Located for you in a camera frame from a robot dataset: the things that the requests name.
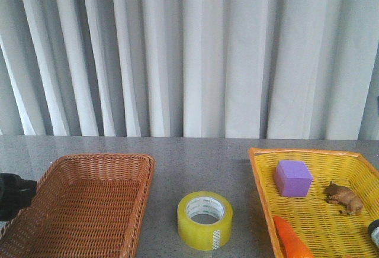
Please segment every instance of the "packing tape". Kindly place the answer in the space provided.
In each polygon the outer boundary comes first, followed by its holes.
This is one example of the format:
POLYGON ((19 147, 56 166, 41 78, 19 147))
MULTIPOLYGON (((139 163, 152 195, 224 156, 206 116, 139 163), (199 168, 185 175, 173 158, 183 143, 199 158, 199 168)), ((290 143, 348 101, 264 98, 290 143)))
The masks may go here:
POLYGON ((232 206, 219 194, 208 191, 190 193, 178 205, 179 235, 192 248, 215 250, 229 241, 232 218, 232 206), (217 221, 200 224, 192 220, 196 215, 210 215, 217 221))

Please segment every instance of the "curtain fold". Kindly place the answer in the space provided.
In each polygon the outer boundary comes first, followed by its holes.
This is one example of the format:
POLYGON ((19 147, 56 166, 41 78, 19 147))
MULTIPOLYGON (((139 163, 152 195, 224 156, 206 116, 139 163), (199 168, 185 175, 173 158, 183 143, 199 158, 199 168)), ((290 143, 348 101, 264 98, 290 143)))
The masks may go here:
POLYGON ((379 0, 0 0, 0 134, 378 140, 378 44, 379 0))

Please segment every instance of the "basket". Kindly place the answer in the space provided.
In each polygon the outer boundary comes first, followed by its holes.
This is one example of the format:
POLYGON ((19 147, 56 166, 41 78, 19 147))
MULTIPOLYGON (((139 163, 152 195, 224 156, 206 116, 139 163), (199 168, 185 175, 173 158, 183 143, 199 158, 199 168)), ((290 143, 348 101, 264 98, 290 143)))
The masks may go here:
POLYGON ((57 159, 1 230, 0 256, 134 257, 154 166, 144 154, 57 159))
POLYGON ((276 258, 285 257, 272 217, 287 220, 314 257, 379 257, 367 227, 379 218, 379 172, 358 153, 301 149, 249 149, 249 157, 276 258), (274 182, 282 159, 303 161, 313 182, 304 198, 282 197, 274 182), (352 189, 363 201, 359 215, 341 215, 342 205, 326 202, 330 181, 352 189))

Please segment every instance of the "granite table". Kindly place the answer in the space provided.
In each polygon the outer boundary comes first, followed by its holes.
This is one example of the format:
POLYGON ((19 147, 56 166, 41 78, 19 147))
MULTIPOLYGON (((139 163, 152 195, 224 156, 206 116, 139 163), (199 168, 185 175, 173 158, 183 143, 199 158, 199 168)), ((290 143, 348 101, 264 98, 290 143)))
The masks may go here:
POLYGON ((248 158, 250 147, 354 151, 379 169, 379 141, 0 136, 0 172, 39 180, 66 154, 147 153, 155 158, 156 168, 137 258, 273 257, 248 158), (230 241, 215 251, 194 250, 178 235, 179 201, 204 190, 224 196, 234 210, 230 241))

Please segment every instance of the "brown toy pig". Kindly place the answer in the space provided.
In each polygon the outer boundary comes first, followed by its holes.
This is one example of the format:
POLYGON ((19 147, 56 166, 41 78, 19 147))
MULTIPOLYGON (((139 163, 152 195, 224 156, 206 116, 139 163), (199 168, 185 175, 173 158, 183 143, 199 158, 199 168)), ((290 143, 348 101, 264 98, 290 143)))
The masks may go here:
POLYGON ((328 196, 326 200, 328 203, 346 205, 346 210, 340 211, 341 214, 354 215, 362 212, 362 200, 345 186, 339 186, 330 181, 330 185, 325 188, 324 194, 328 196))

